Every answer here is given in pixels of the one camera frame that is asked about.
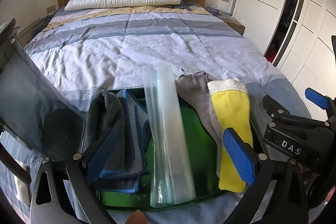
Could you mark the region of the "person's left hand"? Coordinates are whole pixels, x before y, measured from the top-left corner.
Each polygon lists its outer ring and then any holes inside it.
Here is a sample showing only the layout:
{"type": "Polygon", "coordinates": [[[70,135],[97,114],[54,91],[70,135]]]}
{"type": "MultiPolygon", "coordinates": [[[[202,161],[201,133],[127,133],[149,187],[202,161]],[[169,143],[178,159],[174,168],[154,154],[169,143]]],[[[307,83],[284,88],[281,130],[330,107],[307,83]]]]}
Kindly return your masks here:
{"type": "Polygon", "coordinates": [[[147,224],[147,219],[143,212],[136,210],[127,218],[125,224],[147,224]]]}

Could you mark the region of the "person's right hand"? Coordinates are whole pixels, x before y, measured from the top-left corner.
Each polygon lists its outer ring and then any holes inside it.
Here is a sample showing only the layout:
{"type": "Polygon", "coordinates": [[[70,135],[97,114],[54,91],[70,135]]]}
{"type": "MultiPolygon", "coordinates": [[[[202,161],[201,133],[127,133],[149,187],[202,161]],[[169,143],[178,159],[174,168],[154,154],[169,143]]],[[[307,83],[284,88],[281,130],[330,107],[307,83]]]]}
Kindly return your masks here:
{"type": "Polygon", "coordinates": [[[302,164],[298,164],[298,166],[301,171],[303,180],[308,181],[311,177],[311,171],[307,167],[303,166],[302,164]]]}

